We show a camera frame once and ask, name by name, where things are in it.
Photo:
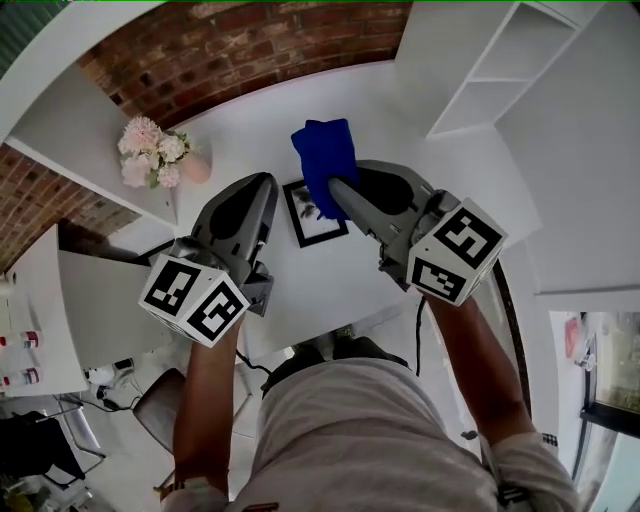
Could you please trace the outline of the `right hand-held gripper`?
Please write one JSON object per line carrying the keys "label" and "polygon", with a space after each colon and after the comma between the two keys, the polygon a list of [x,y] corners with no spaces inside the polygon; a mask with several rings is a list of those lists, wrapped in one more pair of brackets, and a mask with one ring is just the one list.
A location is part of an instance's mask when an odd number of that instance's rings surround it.
{"label": "right hand-held gripper", "polygon": [[332,177],[329,191],[381,245],[379,269],[404,290],[414,287],[456,306],[464,302],[495,263],[506,232],[472,200],[431,189],[407,166],[371,159],[356,164],[359,183]]}

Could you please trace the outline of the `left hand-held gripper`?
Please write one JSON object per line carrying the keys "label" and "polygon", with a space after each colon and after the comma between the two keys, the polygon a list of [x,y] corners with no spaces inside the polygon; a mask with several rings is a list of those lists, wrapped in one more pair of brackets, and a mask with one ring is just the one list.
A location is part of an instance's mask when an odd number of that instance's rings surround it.
{"label": "left hand-held gripper", "polygon": [[[212,198],[196,220],[196,240],[212,244],[240,233],[242,246],[266,243],[278,200],[273,175],[256,173]],[[265,314],[273,276],[233,256],[229,263],[190,237],[178,238],[152,266],[139,305],[177,333],[215,345],[248,311]]]}

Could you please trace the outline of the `black picture frame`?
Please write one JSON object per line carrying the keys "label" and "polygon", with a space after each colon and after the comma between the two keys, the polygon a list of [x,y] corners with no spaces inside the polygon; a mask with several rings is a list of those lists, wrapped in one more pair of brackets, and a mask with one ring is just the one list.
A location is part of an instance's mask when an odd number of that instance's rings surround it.
{"label": "black picture frame", "polygon": [[320,212],[303,180],[285,184],[282,190],[300,248],[349,234],[345,221],[328,219]]}

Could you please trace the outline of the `blue cloth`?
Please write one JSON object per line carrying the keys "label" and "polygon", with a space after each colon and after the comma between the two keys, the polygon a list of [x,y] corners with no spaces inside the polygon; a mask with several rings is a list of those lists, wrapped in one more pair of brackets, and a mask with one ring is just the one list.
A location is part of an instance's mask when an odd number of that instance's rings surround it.
{"label": "blue cloth", "polygon": [[291,141],[300,157],[307,189],[320,213],[332,220],[349,220],[329,189],[329,180],[333,177],[352,184],[360,182],[348,121],[344,118],[326,122],[307,120],[302,129],[291,135]]}

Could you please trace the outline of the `person's left forearm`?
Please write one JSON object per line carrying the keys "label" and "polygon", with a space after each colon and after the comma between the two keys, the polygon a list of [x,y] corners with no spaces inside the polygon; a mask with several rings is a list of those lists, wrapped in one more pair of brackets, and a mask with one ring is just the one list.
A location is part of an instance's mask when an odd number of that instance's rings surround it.
{"label": "person's left forearm", "polygon": [[211,348],[192,345],[173,433],[175,477],[204,478],[228,493],[234,375],[240,323]]}

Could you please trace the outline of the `person's right forearm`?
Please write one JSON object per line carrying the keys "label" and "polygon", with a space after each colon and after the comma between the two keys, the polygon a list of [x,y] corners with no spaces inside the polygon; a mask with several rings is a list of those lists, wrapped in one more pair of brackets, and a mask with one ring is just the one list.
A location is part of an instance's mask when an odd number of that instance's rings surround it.
{"label": "person's right forearm", "polygon": [[492,445],[534,433],[518,373],[475,300],[454,306],[428,295],[426,301],[479,433]]}

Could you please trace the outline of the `pink vase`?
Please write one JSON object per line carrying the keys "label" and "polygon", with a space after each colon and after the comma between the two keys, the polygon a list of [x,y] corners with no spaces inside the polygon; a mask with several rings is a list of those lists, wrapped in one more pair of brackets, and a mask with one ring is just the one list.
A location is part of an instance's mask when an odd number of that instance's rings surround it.
{"label": "pink vase", "polygon": [[198,185],[206,183],[211,176],[210,164],[196,152],[189,152],[180,162],[182,172]]}

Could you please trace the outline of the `pale pink flower bouquet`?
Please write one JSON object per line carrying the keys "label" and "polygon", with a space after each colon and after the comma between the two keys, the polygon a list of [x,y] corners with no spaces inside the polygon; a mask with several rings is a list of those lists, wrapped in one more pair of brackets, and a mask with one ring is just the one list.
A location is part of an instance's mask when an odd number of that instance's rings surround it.
{"label": "pale pink flower bouquet", "polygon": [[190,137],[181,131],[163,131],[146,116],[132,118],[117,142],[123,183],[132,188],[177,187],[182,165],[198,153]]}

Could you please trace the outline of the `person's legs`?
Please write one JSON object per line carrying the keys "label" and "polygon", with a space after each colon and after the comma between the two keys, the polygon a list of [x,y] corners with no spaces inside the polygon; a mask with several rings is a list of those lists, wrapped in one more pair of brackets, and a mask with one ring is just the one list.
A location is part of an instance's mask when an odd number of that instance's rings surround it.
{"label": "person's legs", "polygon": [[[334,360],[350,358],[373,358],[391,361],[408,368],[406,360],[386,352],[373,340],[361,336],[357,338],[341,337],[333,341],[332,356]],[[294,349],[294,355],[273,370],[266,382],[261,387],[262,396],[266,394],[278,383],[286,380],[290,376],[303,371],[309,367],[325,362],[320,350],[311,342],[299,344]]]}

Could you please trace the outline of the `black floor strip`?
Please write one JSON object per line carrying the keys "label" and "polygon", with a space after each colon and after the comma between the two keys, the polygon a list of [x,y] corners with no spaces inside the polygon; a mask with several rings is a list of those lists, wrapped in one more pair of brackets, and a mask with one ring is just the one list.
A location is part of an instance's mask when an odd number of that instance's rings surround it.
{"label": "black floor strip", "polygon": [[531,414],[531,397],[530,397],[530,384],[528,369],[526,363],[526,356],[524,352],[524,345],[521,337],[520,327],[515,311],[513,299],[509,290],[507,279],[502,268],[502,265],[497,261],[493,267],[493,275],[497,284],[500,299],[503,304],[506,319],[510,330],[511,340],[514,346],[514,353],[516,359],[516,367],[518,369],[519,381],[522,390],[522,395],[528,414]]}

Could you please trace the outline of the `white shelf cabinet unit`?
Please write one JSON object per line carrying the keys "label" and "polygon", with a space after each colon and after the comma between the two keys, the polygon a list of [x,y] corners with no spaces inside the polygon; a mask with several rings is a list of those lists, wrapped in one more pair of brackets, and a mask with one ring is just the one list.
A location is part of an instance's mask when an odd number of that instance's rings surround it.
{"label": "white shelf cabinet unit", "polygon": [[597,13],[597,4],[201,2],[51,5],[0,80],[0,141],[156,222],[166,192],[121,182],[132,114],[166,127],[321,71],[392,63],[393,100],[425,137],[495,123]]}

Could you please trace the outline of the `grey brown chair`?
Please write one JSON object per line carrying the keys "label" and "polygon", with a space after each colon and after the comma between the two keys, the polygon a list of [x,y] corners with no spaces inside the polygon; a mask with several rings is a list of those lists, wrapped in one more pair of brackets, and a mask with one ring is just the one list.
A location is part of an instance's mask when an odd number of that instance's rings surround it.
{"label": "grey brown chair", "polygon": [[185,376],[176,368],[160,375],[133,408],[142,427],[167,452],[173,453],[174,426],[185,386]]}

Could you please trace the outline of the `small white table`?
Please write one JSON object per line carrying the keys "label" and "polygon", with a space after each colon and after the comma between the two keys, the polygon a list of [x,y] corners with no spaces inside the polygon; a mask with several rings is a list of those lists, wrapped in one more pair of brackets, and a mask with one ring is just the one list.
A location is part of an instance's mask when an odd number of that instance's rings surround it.
{"label": "small white table", "polygon": [[0,350],[0,376],[27,368],[37,371],[33,384],[10,387],[8,397],[86,391],[89,388],[72,339],[65,308],[59,259],[58,227],[49,228],[6,272],[12,292],[6,297],[12,328],[35,330],[44,341],[30,351]]}

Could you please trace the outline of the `person's white shirt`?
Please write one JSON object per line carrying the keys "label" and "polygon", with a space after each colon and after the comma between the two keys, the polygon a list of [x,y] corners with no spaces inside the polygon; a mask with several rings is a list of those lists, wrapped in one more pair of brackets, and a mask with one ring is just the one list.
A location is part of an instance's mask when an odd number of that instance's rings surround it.
{"label": "person's white shirt", "polygon": [[481,456],[445,433],[415,375],[380,359],[325,362],[264,398],[248,482],[229,499],[202,478],[163,512],[578,512],[550,438],[511,436]]}

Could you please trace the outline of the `black framed window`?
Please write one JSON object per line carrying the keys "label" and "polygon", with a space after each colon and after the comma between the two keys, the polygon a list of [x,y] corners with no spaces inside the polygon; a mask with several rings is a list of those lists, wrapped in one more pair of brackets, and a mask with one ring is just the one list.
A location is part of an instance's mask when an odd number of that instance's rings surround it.
{"label": "black framed window", "polygon": [[560,459],[579,512],[640,512],[640,313],[549,314]]}

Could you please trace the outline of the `black garment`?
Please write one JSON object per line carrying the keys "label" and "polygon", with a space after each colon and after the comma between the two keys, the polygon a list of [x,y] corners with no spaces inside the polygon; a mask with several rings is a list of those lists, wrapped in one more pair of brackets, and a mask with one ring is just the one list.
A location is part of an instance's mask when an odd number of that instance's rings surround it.
{"label": "black garment", "polygon": [[45,476],[52,467],[72,477],[69,483],[48,480],[66,488],[86,478],[63,432],[60,412],[45,416],[38,411],[0,419],[0,475],[12,478]]}

